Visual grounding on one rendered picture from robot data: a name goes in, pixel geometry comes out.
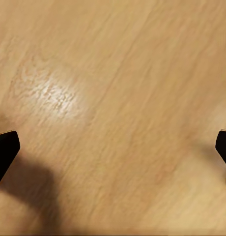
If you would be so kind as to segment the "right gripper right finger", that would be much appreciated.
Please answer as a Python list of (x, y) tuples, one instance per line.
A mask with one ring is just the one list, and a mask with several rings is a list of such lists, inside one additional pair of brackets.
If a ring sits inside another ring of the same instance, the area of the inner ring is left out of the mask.
[(226, 163), (226, 131), (219, 131), (215, 148)]

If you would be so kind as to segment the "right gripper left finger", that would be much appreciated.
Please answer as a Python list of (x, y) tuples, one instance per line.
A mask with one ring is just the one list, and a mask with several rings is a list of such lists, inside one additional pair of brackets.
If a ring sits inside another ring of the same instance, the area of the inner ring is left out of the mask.
[(20, 148), (20, 140), (16, 131), (0, 135), (0, 181)]

